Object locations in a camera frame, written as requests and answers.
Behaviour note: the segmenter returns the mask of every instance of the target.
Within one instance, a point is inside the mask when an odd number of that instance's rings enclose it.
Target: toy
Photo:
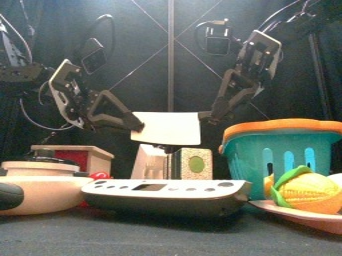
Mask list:
[[[324,214],[337,214],[342,206],[342,188],[308,166],[286,172],[272,187],[278,206]]]
[[[245,180],[99,179],[82,192],[90,206],[119,214],[221,218],[245,205],[250,189]]]
[[[300,165],[329,175],[332,145],[342,138],[342,123],[285,118],[240,123],[225,130],[221,153],[233,179],[253,182],[252,199],[265,196],[265,177],[274,179]]]
[[[329,179],[332,179],[340,187],[342,187],[342,173],[336,173],[328,176]]]
[[[111,175],[107,172],[95,172],[90,175],[94,180],[111,179]]]
[[[322,214],[277,206],[273,200],[250,201],[250,204],[285,220],[332,234],[342,235],[342,215]]]
[[[274,174],[264,178],[264,190],[265,190],[265,197],[272,197],[272,187],[274,185]]]
[[[83,201],[81,189],[93,180],[73,176],[0,177],[0,216],[52,213],[78,206]]]

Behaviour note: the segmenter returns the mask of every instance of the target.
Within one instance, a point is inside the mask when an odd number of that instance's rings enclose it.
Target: display screen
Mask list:
[[[82,59],[83,67],[89,74],[93,74],[105,64],[106,55],[103,49],[98,49]]]
[[[142,184],[133,190],[159,191],[165,186],[166,184]]]

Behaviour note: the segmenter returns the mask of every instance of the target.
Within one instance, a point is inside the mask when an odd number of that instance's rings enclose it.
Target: plastic toy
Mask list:
[[[342,139],[342,122],[306,118],[248,122],[225,130],[219,152],[227,157],[233,179],[253,182],[252,199],[264,200],[265,178],[300,165],[329,176],[332,145]]]
[[[342,206],[342,188],[308,166],[286,172],[272,187],[278,206],[324,214],[337,214]]]

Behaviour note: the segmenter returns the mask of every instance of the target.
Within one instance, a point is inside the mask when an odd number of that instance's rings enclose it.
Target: yellow toy food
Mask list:
[[[272,187],[273,187],[273,185],[274,185],[274,174],[265,177],[265,179],[264,179],[264,190],[265,190],[265,197],[266,198],[272,197]]]
[[[337,214],[342,206],[342,188],[308,166],[286,172],[272,187],[277,205],[324,214]]]

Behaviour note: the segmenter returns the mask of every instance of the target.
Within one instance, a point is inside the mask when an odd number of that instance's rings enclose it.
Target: metal pole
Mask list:
[[[318,91],[321,96],[321,105],[322,105],[324,115],[326,120],[333,120],[332,105],[330,105],[328,85],[326,85],[326,76],[325,76],[322,61],[321,61],[322,56],[320,51],[320,42],[318,42],[318,36],[316,33],[309,35],[309,43],[310,43],[312,56],[314,61],[317,85],[318,85]]]
[[[169,0],[169,112],[174,111],[174,75],[175,75],[175,48],[174,48],[174,0]]]

